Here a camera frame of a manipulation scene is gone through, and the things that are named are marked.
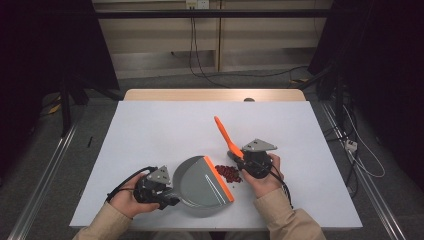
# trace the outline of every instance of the orange brush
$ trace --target orange brush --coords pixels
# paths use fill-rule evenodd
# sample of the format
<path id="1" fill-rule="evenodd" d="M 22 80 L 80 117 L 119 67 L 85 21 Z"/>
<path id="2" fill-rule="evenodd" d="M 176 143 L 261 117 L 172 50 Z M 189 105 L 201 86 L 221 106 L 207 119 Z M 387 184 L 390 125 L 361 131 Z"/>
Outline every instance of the orange brush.
<path id="1" fill-rule="evenodd" d="M 224 125 L 222 125 L 221 121 L 217 116 L 214 117 L 216 125 L 218 126 L 219 131 L 221 132 L 222 136 L 224 137 L 225 141 L 227 142 L 228 148 L 230 151 L 239 157 L 240 159 L 243 159 L 243 152 L 231 141 L 230 136 L 228 136 L 227 131 L 224 128 Z"/>

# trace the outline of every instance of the beige sleeve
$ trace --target beige sleeve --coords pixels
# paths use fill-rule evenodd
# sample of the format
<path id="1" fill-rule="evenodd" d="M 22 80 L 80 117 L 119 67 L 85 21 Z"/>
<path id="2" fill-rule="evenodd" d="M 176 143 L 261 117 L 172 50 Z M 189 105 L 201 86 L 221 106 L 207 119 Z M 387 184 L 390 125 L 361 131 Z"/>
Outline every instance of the beige sleeve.
<path id="1" fill-rule="evenodd" d="M 255 200 L 254 204 L 266 222 L 271 240 L 325 239 L 321 227 L 308 213 L 291 208 L 283 189 L 268 193 Z"/>
<path id="2" fill-rule="evenodd" d="M 132 219 L 120 213 L 109 203 L 105 203 L 90 226 L 82 228 L 74 240 L 114 240 L 124 233 Z"/>

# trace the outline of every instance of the table surface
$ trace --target table surface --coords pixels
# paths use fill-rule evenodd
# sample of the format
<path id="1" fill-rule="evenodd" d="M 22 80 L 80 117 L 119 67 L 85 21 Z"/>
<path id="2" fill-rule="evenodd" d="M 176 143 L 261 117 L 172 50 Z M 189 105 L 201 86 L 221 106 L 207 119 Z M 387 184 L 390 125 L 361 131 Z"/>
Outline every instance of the table surface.
<path id="1" fill-rule="evenodd" d="M 305 101 L 298 89 L 131 89 L 124 101 Z"/>
<path id="2" fill-rule="evenodd" d="M 167 165 L 172 174 L 182 161 L 197 155 L 208 155 L 215 165 L 231 165 L 214 115 L 221 118 L 233 142 L 239 146 L 259 138 L 279 147 L 273 152 L 282 157 L 281 170 L 295 208 L 305 209 L 325 229 L 362 227 L 313 110 L 303 94 L 299 97 L 300 91 L 197 91 L 156 89 L 128 92 L 125 101 L 118 105 L 70 224 L 72 227 L 90 224 L 106 193 L 140 168 Z M 149 94 L 154 101 L 130 101 L 147 100 Z M 247 97 L 258 102 L 241 102 Z M 212 98 L 225 101 L 210 101 Z M 265 229 L 262 218 L 253 207 L 254 194 L 250 186 L 242 182 L 228 184 L 228 187 L 235 201 L 224 207 L 198 210 L 178 204 L 163 211 L 141 214 L 134 218 L 130 228 Z"/>

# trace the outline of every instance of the wire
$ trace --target wire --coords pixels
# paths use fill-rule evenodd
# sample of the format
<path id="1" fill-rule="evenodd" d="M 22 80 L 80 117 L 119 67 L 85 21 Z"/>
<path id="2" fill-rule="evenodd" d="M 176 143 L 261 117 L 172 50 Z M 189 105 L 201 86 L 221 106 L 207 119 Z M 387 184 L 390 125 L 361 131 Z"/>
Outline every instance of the wire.
<path id="1" fill-rule="evenodd" d="M 202 75 L 198 75 L 193 71 L 192 68 L 192 64 L 191 64 L 191 55 L 193 52 L 193 43 L 195 45 L 195 51 L 196 51 L 196 57 L 197 57 L 197 63 L 199 65 L 200 71 L 202 73 Z M 224 87 L 224 88 L 229 88 L 228 86 L 219 84 L 219 83 L 215 83 L 212 80 L 210 80 L 209 78 L 211 77 L 222 77 L 222 76 L 238 76 L 238 77 L 273 77 L 273 76 L 278 76 L 278 75 L 282 75 L 285 73 L 289 73 L 290 74 L 290 80 L 291 80 L 291 72 L 296 70 L 296 69 L 301 69 L 301 68 L 308 68 L 309 66 L 298 66 L 298 67 L 294 67 L 292 69 L 289 70 L 285 70 L 282 72 L 278 72 L 278 73 L 270 73 L 270 74 L 259 74 L 259 75 L 255 75 L 255 74 L 240 74 L 240 73 L 220 73 L 220 74 L 210 74 L 210 75 L 206 75 L 202 69 L 202 66 L 200 64 L 200 59 L 199 59 L 199 52 L 198 52 L 198 46 L 197 46 L 197 31 L 196 31 L 196 21 L 194 18 L 191 18 L 191 44 L 190 44 L 190 57 L 189 57 L 189 66 L 190 66 L 190 71 L 191 73 L 196 76 L 196 77 L 201 77 L 201 78 L 206 78 L 206 80 L 214 85 L 220 86 L 220 87 Z"/>
<path id="2" fill-rule="evenodd" d="M 129 176 L 127 179 L 125 179 L 121 184 L 119 184 L 115 189 L 113 189 L 113 191 L 111 193 L 107 194 L 107 198 L 106 201 L 110 202 L 110 200 L 112 200 L 112 198 L 119 192 L 121 191 L 121 187 L 125 185 L 125 183 L 127 183 L 129 180 L 131 180 L 133 177 L 137 176 L 138 174 L 140 174 L 141 172 L 144 172 L 146 170 L 149 170 L 149 172 L 153 172 L 155 171 L 157 168 L 154 167 L 145 167 L 141 170 L 138 170 L 137 172 L 133 173 L 131 176 Z"/>
<path id="3" fill-rule="evenodd" d="M 347 113 L 347 116 L 349 117 L 349 120 L 350 120 L 350 122 L 352 123 L 352 127 L 353 127 L 353 129 L 355 130 L 355 133 L 356 133 L 356 136 L 358 137 L 358 139 L 361 141 L 361 143 L 365 146 L 365 148 L 373 155 L 373 157 L 377 160 L 377 162 L 378 162 L 378 164 L 380 165 L 380 167 L 381 167 L 381 169 L 382 169 L 382 171 L 383 171 L 383 173 L 381 174 L 381 175 L 376 175 L 376 174 L 373 174 L 373 173 L 371 173 L 371 172 L 369 172 L 366 168 L 365 168 L 365 166 L 364 165 L 362 165 L 360 162 L 358 162 L 358 160 L 357 160 L 357 157 L 353 157 L 353 160 L 358 164 L 358 166 L 360 167 L 360 168 L 362 168 L 362 170 L 364 170 L 368 175 L 370 175 L 370 176 L 373 176 L 373 177 L 376 177 L 376 178 L 381 178 L 381 177 L 384 177 L 384 175 L 386 174 L 386 170 L 384 169 L 384 166 L 383 166 L 383 164 L 381 164 L 381 162 L 380 162 L 380 160 L 378 159 L 378 157 L 371 151 L 371 149 L 367 146 L 367 144 L 365 144 L 365 142 L 362 140 L 362 138 L 361 138 L 361 136 L 359 136 L 359 133 L 358 133 L 358 131 L 356 130 L 356 127 L 355 127 L 355 125 L 354 125 L 354 122 L 353 122 L 353 120 L 352 120 L 352 117 L 350 116 L 350 114 L 349 114 L 349 111 L 346 109 L 346 107 L 343 105 L 343 108 L 344 108 L 344 110 L 346 111 L 346 113 Z"/>
<path id="4" fill-rule="evenodd" d="M 190 58 L 189 58 L 189 64 L 190 64 L 190 71 L 191 71 L 191 73 L 193 73 L 194 76 L 205 78 L 208 82 L 212 83 L 213 85 L 216 85 L 216 86 L 219 86 L 219 87 L 223 87 L 223 88 L 230 88 L 230 87 L 225 86 L 223 84 L 219 84 L 219 83 L 213 82 L 203 72 L 202 65 L 200 64 L 199 51 L 197 50 L 197 37 L 196 37 L 196 35 L 197 35 L 196 34 L 196 21 L 194 20 L 194 18 L 191 18 L 191 44 L 190 44 Z M 199 64 L 199 69 L 200 69 L 200 72 L 202 73 L 202 76 L 198 76 L 197 74 L 195 74 L 194 71 L 193 71 L 193 68 L 191 66 L 191 53 L 193 52 L 193 39 L 194 39 L 194 45 L 196 47 L 197 63 Z"/>
<path id="5" fill-rule="evenodd" d="M 283 178 L 281 177 L 280 171 L 274 165 L 271 165 L 275 169 L 275 171 L 277 171 L 277 173 L 278 173 L 278 175 L 277 175 L 277 174 L 275 174 L 271 170 L 265 168 L 264 166 L 262 166 L 262 164 L 260 164 L 260 163 L 258 163 L 256 161 L 253 161 L 252 160 L 251 162 L 253 162 L 254 164 L 256 164 L 262 170 L 267 171 L 269 174 L 271 174 L 275 179 L 277 179 L 281 183 L 281 185 L 283 186 L 283 190 L 284 190 L 284 192 L 285 192 L 285 194 L 286 194 L 286 196 L 287 196 L 287 198 L 289 200 L 290 206 L 291 206 L 291 208 L 293 208 L 293 205 L 291 203 L 291 195 L 290 195 L 289 187 L 287 187 L 287 184 L 284 182 Z"/>

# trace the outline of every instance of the human hand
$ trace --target human hand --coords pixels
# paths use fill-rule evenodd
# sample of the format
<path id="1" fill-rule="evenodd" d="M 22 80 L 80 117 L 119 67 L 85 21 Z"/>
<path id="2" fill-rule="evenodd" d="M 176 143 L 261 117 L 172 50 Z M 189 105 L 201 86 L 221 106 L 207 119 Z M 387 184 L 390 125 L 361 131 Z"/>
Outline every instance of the human hand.
<path id="1" fill-rule="evenodd" d="M 281 176 L 281 180 L 283 180 L 284 175 L 279 170 L 280 157 L 272 153 L 268 153 L 268 156 L 272 159 L 272 165 L 274 166 L 271 171 L 274 172 L 276 175 Z M 265 178 L 256 179 L 244 169 L 241 172 L 246 182 L 248 182 L 252 186 L 257 198 L 260 198 L 266 195 L 267 193 L 270 193 L 282 187 L 281 182 L 278 181 L 275 177 L 271 176 L 271 174 L 268 174 L 268 176 L 266 176 Z"/>
<path id="2" fill-rule="evenodd" d="M 134 189 L 137 181 L 144 175 L 144 173 L 140 173 L 131 178 L 121 189 Z M 131 190 L 122 190 L 116 193 L 112 200 L 110 200 L 110 205 L 129 218 L 133 218 L 140 213 L 152 212 L 160 206 L 159 203 L 137 202 Z"/>

